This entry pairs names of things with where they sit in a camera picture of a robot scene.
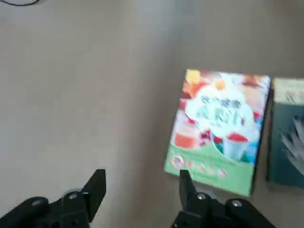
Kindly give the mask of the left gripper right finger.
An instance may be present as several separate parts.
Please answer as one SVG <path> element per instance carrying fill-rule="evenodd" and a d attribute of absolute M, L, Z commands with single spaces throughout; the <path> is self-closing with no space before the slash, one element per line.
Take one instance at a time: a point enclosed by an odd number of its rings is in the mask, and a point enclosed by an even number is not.
<path fill-rule="evenodd" d="M 229 199 L 221 203 L 198 192 L 188 170 L 180 170 L 179 195 L 182 210 L 172 228 L 275 228 L 245 199 Z"/>

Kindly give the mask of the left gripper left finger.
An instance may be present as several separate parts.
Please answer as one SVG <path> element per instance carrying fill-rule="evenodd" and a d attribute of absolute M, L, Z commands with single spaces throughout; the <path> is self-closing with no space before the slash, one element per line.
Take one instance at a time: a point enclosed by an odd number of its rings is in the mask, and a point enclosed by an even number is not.
<path fill-rule="evenodd" d="M 89 228 L 106 194 L 106 171 L 97 169 L 84 187 L 54 202 L 31 197 L 0 218 L 2 228 Z"/>

